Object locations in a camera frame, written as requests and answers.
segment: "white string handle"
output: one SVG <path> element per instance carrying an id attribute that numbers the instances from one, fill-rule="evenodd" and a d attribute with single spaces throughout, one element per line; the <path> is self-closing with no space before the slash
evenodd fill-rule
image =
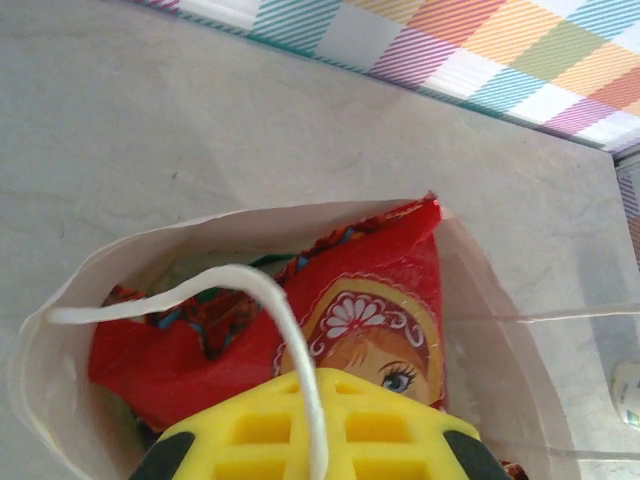
<path id="1" fill-rule="evenodd" d="M 47 313 L 47 319 L 55 324 L 80 325 L 138 317 L 163 312 L 213 287 L 242 290 L 264 305 L 271 314 L 298 372 L 311 432 L 311 480 L 324 480 L 329 467 L 329 440 L 315 366 L 309 355 L 307 342 L 286 300 L 286 293 L 260 270 L 244 265 L 213 267 L 153 297 L 102 308 L 54 308 Z"/>

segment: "white paper bag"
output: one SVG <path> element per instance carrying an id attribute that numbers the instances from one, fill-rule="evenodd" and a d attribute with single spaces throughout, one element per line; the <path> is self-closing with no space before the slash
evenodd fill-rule
<path id="1" fill-rule="evenodd" d="M 80 478 L 128 478 L 143 451 L 125 408 L 88 382 L 94 325 L 53 325 L 57 306 L 99 306 L 114 285 L 138 286 L 184 253 L 282 252 L 405 203 L 350 202 L 244 211 L 124 238 L 94 253 L 31 315 L 12 359 L 16 415 Z M 565 412 L 526 319 L 459 220 L 444 211 L 441 257 L 451 413 L 479 427 L 499 458 L 532 480 L 580 478 Z M 561 448 L 565 454 L 557 455 Z"/>

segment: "colorful checkered pattern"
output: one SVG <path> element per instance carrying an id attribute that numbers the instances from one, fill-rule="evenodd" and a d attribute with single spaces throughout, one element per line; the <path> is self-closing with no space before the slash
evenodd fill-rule
<path id="1" fill-rule="evenodd" d="M 134 1 L 612 153 L 640 143 L 640 0 Z"/>

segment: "red candy wrapper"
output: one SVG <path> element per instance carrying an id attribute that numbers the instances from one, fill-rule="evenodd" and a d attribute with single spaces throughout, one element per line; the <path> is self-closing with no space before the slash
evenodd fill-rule
<path id="1" fill-rule="evenodd" d="M 333 232 L 276 276 L 318 367 L 445 406 L 439 222 L 430 196 Z M 110 301 L 143 295 L 118 287 Z M 164 430 L 291 369 L 268 313 L 223 290 L 162 315 L 99 324 L 89 378 Z"/>

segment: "gray marble surface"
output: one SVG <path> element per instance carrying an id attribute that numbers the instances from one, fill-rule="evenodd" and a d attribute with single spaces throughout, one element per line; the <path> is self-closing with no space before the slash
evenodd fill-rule
<path id="1" fill-rule="evenodd" d="M 524 315 L 640 300 L 605 153 L 115 0 L 0 0 L 0 67 L 2 372 L 22 320 L 91 252 L 242 208 L 433 189 Z M 613 363 L 638 355 L 638 321 L 614 323 L 534 332 L 550 356 L 575 352 L 551 376 L 587 451 L 640 450 L 617 418 L 587 421 L 611 409 Z M 586 391 L 563 393 L 576 374 Z M 0 477 L 71 479 L 5 389 Z M 628 462 L 583 473 L 640 478 Z"/>

